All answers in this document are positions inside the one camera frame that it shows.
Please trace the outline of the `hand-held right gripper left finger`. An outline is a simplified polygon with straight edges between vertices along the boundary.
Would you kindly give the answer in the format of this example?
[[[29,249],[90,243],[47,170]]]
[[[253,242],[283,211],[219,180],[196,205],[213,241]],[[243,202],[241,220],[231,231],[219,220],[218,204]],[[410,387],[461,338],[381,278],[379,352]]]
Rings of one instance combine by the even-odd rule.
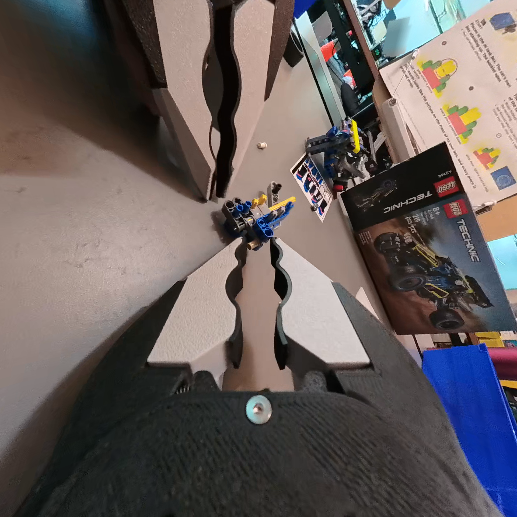
[[[236,301],[242,290],[247,245],[228,244],[189,275],[157,341],[147,357],[150,366],[186,367],[209,372],[218,388],[232,365],[242,360],[242,316]]]

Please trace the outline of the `printed instruction poster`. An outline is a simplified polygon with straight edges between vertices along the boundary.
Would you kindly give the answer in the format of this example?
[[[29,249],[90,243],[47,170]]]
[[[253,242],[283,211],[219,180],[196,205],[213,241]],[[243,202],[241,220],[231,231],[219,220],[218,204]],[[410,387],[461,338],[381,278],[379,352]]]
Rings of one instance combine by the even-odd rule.
[[[516,1],[429,1],[442,32],[380,76],[417,150],[446,143],[475,205],[516,196]]]

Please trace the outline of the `lego set box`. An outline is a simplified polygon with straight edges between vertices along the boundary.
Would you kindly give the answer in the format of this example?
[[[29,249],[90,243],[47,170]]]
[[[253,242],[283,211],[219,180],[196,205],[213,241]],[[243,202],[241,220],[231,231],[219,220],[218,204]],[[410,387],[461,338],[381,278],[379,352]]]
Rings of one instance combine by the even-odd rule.
[[[516,331],[445,143],[341,192],[340,201],[395,333]]]

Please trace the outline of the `brown cardboard box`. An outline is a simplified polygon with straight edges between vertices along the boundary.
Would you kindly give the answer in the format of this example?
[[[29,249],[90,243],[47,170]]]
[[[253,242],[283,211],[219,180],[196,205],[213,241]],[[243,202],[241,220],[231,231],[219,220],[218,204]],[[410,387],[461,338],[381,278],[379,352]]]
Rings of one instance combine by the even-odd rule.
[[[516,195],[483,208],[476,217],[488,242],[516,235]]]

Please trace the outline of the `wooden top background desk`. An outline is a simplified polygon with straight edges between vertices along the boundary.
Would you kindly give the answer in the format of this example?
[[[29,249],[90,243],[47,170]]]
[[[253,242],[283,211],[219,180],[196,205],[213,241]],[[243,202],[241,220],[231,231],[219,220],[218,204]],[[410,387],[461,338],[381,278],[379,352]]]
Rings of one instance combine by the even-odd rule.
[[[372,93],[378,78],[378,61],[371,48],[359,5],[363,1],[324,1],[333,31],[340,44],[339,56],[351,72],[360,97]]]

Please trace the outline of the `magenta roll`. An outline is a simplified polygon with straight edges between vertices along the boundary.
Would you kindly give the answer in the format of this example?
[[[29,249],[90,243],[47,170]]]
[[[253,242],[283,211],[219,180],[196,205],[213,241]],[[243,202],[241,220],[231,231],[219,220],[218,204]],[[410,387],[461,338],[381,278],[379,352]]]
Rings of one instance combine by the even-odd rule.
[[[516,347],[489,347],[488,353],[499,380],[516,382]]]

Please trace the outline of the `blue grey lego sub-assembly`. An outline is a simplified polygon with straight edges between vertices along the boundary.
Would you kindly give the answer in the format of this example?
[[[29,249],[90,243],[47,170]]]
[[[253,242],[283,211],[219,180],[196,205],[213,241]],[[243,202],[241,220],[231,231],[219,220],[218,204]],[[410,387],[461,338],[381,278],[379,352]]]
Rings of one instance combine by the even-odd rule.
[[[248,249],[260,249],[275,236],[275,230],[294,208],[296,198],[280,200],[282,185],[271,182],[266,193],[251,200],[233,197],[225,200],[221,209],[223,226],[229,236],[240,237]]]

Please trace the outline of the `white plastic bar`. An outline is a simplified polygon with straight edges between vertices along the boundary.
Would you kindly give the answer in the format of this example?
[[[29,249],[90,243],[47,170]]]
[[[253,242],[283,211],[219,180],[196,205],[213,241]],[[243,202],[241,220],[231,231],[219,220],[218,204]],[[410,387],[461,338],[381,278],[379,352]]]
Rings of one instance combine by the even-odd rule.
[[[400,104],[391,97],[382,104],[384,133],[394,155],[394,162],[401,163],[419,153],[417,144],[408,130]]]

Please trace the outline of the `partly built lego car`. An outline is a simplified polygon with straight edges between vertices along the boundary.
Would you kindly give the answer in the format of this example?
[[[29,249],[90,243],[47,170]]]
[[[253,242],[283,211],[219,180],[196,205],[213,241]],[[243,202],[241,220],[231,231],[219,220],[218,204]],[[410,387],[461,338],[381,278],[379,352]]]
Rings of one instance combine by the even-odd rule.
[[[324,155],[323,167],[334,193],[345,191],[354,178],[365,180],[391,168],[390,155],[381,152],[378,156],[379,150],[371,130],[361,130],[350,117],[341,119],[326,133],[305,141],[307,155]]]

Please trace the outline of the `black office chair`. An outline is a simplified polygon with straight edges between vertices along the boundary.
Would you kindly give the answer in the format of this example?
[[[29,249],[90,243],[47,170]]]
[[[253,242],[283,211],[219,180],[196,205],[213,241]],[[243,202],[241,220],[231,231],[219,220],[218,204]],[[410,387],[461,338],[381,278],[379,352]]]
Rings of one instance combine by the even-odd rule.
[[[361,102],[347,82],[343,82],[340,86],[340,98],[346,116],[353,118],[361,111]]]

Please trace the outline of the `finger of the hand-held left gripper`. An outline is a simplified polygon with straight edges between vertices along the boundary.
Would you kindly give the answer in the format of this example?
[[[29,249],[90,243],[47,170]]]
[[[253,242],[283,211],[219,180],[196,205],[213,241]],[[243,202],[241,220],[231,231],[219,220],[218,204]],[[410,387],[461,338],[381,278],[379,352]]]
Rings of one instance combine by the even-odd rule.
[[[154,97],[177,166],[190,177],[196,195],[208,201],[215,159],[202,74],[211,43],[211,7],[208,1],[153,1],[153,7],[166,82]]]
[[[275,6],[270,1],[214,1],[214,48],[222,77],[215,196],[226,196],[265,104]]]

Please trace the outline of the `lego sticker sheet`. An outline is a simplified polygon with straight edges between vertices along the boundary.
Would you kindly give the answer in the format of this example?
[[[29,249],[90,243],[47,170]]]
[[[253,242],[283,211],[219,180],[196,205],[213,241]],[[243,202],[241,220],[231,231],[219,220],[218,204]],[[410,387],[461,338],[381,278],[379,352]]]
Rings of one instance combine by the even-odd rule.
[[[313,212],[320,222],[324,222],[333,202],[333,191],[321,174],[313,158],[305,153],[290,169],[296,184],[310,204],[317,204],[319,209]]]

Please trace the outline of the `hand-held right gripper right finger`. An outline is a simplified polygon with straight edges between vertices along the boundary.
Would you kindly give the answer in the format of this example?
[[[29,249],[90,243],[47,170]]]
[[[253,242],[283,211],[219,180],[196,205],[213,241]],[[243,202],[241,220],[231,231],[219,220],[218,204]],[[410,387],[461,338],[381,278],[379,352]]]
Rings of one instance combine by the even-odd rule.
[[[275,359],[289,369],[294,389],[307,374],[323,377],[328,389],[339,389],[339,371],[362,371],[371,360],[334,282],[280,238],[270,241],[274,289],[280,297],[275,314]]]

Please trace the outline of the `black lego tyre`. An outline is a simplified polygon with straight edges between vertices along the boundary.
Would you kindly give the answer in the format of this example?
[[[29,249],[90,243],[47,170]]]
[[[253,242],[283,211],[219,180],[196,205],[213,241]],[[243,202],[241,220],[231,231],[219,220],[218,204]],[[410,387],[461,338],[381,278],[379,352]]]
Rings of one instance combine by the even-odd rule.
[[[289,32],[288,41],[283,53],[284,60],[289,67],[294,68],[304,58],[302,44],[293,29]]]

